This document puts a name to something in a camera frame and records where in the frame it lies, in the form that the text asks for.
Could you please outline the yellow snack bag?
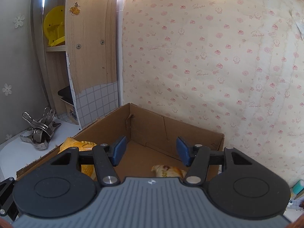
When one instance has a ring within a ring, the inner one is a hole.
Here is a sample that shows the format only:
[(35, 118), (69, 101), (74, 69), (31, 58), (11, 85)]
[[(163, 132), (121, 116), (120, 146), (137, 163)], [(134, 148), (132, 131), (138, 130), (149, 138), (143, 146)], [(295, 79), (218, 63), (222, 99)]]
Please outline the yellow snack bag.
[(81, 155), (80, 152), (84, 151), (91, 151), (93, 147), (95, 147), (97, 144), (94, 142), (89, 142), (89, 141), (78, 141), (75, 140), (71, 137), (68, 137), (60, 146), (59, 153), (65, 151), (68, 148), (71, 147), (76, 147), (79, 149), (79, 159), (78, 162), (81, 167), (81, 172), (84, 173), (85, 175), (89, 176), (91, 179), (94, 181), (96, 180), (96, 172), (95, 172), (95, 167), (92, 164), (83, 164), (81, 162)]

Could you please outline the teal cap bottle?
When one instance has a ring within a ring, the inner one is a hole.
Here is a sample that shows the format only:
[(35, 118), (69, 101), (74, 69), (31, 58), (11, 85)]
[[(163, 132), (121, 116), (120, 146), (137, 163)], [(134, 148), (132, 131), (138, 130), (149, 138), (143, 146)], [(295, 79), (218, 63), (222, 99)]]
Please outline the teal cap bottle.
[(304, 188), (304, 180), (299, 180), (291, 189), (291, 197), (287, 206), (292, 206), (293, 201), (296, 199), (296, 196), (303, 190)]

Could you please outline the cardboard shoe box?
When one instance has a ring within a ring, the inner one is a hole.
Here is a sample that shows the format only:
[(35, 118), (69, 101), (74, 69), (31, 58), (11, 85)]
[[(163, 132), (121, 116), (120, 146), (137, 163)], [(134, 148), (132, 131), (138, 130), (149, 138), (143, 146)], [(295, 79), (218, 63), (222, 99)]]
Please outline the cardboard shoe box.
[(154, 165), (175, 166), (187, 171), (176, 150), (179, 136), (191, 145), (202, 144), (214, 151), (223, 150), (225, 139), (221, 133), (162, 116), (135, 104), (126, 104), (98, 119), (74, 139), (110, 145), (120, 136), (127, 138), (125, 154), (115, 167), (120, 179), (151, 177)]

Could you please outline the metal clips pile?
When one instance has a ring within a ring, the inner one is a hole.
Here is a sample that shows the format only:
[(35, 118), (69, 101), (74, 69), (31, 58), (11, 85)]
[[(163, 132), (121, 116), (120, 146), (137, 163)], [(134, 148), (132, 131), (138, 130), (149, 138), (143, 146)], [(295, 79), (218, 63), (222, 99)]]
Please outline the metal clips pile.
[(32, 144), (37, 150), (46, 150), (56, 129), (61, 126), (61, 123), (53, 121), (54, 116), (55, 109), (50, 107), (44, 109), (42, 118), (39, 121), (24, 112), (22, 118), (30, 124), (32, 130), (30, 135), (20, 135), (21, 141)]

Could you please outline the black case on shelf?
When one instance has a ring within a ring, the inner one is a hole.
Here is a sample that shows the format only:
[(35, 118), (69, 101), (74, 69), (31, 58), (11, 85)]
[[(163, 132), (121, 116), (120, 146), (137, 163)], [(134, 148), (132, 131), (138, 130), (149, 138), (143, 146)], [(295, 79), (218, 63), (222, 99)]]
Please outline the black case on shelf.
[(58, 95), (60, 97), (62, 97), (63, 99), (66, 99), (66, 100), (73, 100), (72, 98), (72, 92), (71, 92), (71, 87), (70, 86), (66, 86), (65, 88), (63, 89), (60, 89), (58, 91)]

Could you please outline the yellow plastic reel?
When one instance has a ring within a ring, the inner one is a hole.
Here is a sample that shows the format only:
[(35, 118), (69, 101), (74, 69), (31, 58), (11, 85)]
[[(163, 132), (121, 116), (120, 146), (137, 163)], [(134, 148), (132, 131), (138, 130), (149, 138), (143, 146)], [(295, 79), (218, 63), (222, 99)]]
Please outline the yellow plastic reel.
[(48, 46), (54, 47), (65, 42), (65, 7), (56, 6), (45, 16), (43, 32), (48, 40)]

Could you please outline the croissant snack packet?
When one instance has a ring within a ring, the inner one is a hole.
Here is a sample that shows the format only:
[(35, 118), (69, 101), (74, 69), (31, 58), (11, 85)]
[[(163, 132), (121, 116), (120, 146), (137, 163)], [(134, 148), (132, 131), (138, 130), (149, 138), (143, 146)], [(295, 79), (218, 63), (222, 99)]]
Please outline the croissant snack packet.
[(186, 171), (179, 169), (178, 167), (172, 167), (167, 165), (155, 165), (151, 168), (151, 172), (155, 174), (157, 178), (173, 178), (178, 177), (183, 179), (187, 174)]

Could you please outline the wooden small box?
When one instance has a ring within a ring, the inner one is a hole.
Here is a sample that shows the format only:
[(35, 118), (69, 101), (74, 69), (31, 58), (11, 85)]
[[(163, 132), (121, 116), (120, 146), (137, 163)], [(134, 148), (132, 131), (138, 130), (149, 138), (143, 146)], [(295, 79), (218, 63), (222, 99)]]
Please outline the wooden small box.
[(67, 99), (65, 97), (61, 97), (60, 99), (65, 104), (66, 111), (67, 111), (67, 116), (70, 119), (70, 121), (72, 123), (74, 123), (75, 125), (78, 125), (78, 118), (77, 118), (77, 115), (76, 115), (76, 110), (75, 110), (75, 107), (73, 105), (73, 102), (71, 102), (69, 99)]

